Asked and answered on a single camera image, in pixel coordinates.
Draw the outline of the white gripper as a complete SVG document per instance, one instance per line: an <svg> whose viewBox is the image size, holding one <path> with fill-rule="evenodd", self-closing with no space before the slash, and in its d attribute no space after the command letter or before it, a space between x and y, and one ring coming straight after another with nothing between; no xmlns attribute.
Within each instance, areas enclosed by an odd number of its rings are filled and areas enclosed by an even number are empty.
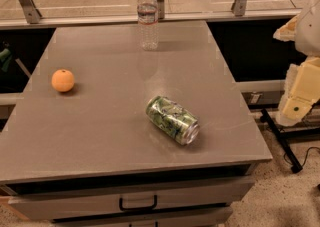
<svg viewBox="0 0 320 227"><path fill-rule="evenodd" d="M320 0L310 3L286 24L273 38L294 41L296 50L307 56L320 55ZM299 123L320 100L320 58L308 57L300 65L291 64L286 74L276 121L282 126Z"/></svg>

